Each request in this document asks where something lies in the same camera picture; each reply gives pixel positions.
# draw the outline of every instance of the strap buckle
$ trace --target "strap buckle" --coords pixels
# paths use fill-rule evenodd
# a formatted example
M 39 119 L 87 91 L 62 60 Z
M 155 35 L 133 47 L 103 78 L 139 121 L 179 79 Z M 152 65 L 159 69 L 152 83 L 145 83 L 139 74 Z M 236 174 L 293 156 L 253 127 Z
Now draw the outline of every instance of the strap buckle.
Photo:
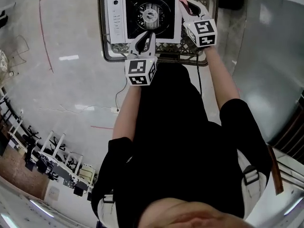
M 244 181 L 246 186 L 259 180 L 258 171 L 253 165 L 247 166 L 243 171 L 243 174 L 244 174 Z
M 105 194 L 103 201 L 104 203 L 115 203 L 113 192 L 111 191 L 109 194 Z

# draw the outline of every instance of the red line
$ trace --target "red line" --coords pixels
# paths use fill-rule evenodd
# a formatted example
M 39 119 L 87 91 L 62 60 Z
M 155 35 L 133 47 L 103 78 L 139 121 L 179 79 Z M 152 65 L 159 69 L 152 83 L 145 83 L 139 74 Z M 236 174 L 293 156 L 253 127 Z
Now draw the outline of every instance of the red line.
M 41 2 L 41 1 L 42 1 L 42 0 L 39 0 L 39 18 L 40 18 L 41 33 L 42 33 L 44 48 L 45 48 L 46 53 L 47 53 L 47 60 L 48 60 L 49 66 L 51 67 L 52 72 L 54 73 L 54 70 L 53 70 L 51 61 L 50 61 L 49 56 L 48 56 L 48 50 L 47 50 L 46 41 L 45 41 L 45 39 L 44 39 L 44 33 L 43 33 L 43 27 L 42 27 L 42 19 L 41 19 L 41 6 L 40 6 L 40 2 Z
M 91 127 L 94 127 L 94 128 L 102 128 L 102 129 L 113 129 L 113 128 L 110 128 L 110 127 L 97 127 L 97 126 L 91 126 Z

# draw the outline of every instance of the backpack strap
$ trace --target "backpack strap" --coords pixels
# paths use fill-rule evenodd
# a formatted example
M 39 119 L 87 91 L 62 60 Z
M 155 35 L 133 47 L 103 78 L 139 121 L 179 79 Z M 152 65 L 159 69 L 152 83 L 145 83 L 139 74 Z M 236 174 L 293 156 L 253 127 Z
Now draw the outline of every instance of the backpack strap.
M 113 201 L 113 194 L 105 195 L 98 203 L 98 218 L 100 222 L 107 228 L 119 228 L 116 204 Z
M 237 155 L 239 166 L 244 175 L 241 185 L 244 201 L 244 219 L 246 219 L 262 196 L 266 188 L 267 178 L 263 173 L 258 172 L 255 166 L 250 164 L 240 150 L 237 150 Z

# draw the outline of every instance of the ceiling light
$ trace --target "ceiling light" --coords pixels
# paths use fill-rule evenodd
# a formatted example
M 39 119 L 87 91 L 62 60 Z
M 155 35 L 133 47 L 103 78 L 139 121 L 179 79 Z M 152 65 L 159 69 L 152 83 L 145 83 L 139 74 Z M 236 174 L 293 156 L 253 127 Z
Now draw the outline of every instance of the ceiling light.
M 34 204 L 37 208 L 39 208 L 41 211 L 45 212 L 50 217 L 54 218 L 50 213 L 46 212 L 43 208 L 41 208 L 37 203 L 35 203 L 33 200 L 30 200 L 32 204 Z
M 18 228 L 18 226 L 15 225 L 15 223 L 10 219 L 9 216 L 5 214 L 1 214 L 4 221 L 8 224 L 9 228 Z
M 288 215 L 288 214 L 289 214 L 289 213 L 298 205 L 298 203 L 301 202 L 302 199 L 303 199 L 303 197 L 302 197 L 302 198 L 299 198 L 299 199 L 297 200 L 297 202 L 295 202 L 295 203 L 293 204 L 293 206 L 291 206 L 291 207 L 285 212 L 284 215 Z

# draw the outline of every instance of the person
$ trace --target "person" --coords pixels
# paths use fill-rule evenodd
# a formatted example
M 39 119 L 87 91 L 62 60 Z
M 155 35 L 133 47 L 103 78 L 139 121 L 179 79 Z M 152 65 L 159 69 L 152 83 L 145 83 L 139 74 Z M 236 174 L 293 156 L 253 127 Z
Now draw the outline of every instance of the person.
M 272 161 L 216 49 L 204 51 L 221 126 L 208 121 L 183 65 L 160 63 L 151 85 L 131 86 L 92 191 L 93 211 L 106 227 L 251 227 L 243 219 Z M 242 163 L 258 178 L 249 182 Z

